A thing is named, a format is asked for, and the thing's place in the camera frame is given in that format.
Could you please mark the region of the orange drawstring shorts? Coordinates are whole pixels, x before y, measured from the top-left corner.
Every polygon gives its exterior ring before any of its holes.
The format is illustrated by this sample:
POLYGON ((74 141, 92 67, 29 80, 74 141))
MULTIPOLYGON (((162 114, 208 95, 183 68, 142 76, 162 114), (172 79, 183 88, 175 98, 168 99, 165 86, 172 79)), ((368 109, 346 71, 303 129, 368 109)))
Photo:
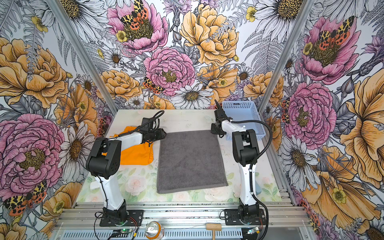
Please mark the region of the orange drawstring shorts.
POLYGON ((153 162, 154 152, 153 147, 149 143, 143 142, 144 137, 142 137, 139 145, 135 145, 123 150, 122 141, 122 151, 120 157, 120 165, 142 165, 146 166, 153 162))

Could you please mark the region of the grey garment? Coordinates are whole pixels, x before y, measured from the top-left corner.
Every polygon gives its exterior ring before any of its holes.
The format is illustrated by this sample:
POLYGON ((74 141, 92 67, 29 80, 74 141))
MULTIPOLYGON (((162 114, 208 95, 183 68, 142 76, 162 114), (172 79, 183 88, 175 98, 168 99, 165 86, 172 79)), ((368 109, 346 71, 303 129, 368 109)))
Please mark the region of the grey garment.
POLYGON ((169 133, 160 141, 158 194, 227 185, 219 140, 209 130, 169 133))

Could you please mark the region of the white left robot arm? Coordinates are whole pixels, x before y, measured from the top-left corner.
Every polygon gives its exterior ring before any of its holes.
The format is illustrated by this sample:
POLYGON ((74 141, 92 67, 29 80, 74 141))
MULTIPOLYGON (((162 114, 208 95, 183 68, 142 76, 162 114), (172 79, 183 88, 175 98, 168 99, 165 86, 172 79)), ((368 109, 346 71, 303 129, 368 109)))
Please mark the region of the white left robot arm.
POLYGON ((159 111, 157 116, 143 118, 140 126, 127 133, 121 133, 111 138, 100 137, 95 140, 86 161, 86 170, 99 181, 100 189, 104 194, 104 218, 119 223, 128 219, 126 201, 116 178, 122 151, 164 139, 167 133, 160 128, 159 120, 163 113, 164 111, 159 111))

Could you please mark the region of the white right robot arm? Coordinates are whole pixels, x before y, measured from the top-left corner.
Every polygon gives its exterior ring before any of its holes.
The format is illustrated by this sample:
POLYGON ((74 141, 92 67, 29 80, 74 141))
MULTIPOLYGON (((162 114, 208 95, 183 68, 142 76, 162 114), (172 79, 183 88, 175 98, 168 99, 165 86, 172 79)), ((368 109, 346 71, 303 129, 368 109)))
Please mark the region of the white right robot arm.
POLYGON ((261 123, 258 120, 233 121, 217 104, 215 122, 211 125, 211 133, 221 138, 232 135, 233 157, 240 168, 241 194, 238 207, 239 221, 245 225, 252 223, 260 215, 260 204, 257 200, 253 165, 260 156, 256 132, 243 123, 261 123))

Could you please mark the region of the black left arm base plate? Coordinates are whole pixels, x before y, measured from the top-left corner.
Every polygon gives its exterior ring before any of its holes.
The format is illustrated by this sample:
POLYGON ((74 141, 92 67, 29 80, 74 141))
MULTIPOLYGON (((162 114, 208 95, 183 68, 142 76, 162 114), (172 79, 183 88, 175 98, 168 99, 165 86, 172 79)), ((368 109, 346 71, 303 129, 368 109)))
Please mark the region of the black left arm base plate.
POLYGON ((103 214, 100 227, 140 227, 142 225, 143 210, 110 211, 103 214))

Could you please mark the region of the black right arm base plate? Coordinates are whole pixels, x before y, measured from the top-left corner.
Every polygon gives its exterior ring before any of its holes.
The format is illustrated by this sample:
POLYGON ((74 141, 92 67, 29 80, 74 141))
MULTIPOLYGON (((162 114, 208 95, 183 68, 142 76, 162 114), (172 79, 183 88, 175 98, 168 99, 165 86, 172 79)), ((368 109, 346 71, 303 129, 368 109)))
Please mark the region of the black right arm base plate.
POLYGON ((224 218, 227 226, 265 226, 267 224, 266 215, 263 209, 259 210, 258 215, 241 216, 238 209, 225 209, 224 218))

